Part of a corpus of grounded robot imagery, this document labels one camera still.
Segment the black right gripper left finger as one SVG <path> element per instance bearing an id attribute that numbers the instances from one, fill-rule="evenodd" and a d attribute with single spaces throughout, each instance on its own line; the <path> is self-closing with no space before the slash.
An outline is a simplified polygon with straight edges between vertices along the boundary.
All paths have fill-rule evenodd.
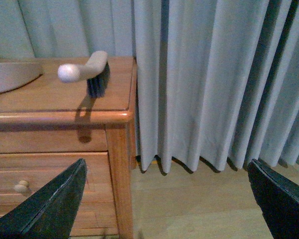
<path id="1" fill-rule="evenodd" d="M 0 218 L 0 239 L 67 239 L 87 178 L 80 158 L 15 209 Z"/>

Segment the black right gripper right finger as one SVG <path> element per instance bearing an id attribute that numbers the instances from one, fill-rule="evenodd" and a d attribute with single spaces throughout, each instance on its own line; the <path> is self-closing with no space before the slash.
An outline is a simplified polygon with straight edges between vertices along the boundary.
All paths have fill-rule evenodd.
<path id="1" fill-rule="evenodd" d="M 249 182 L 264 220 L 275 239 L 299 239 L 299 185 L 253 159 Z"/>

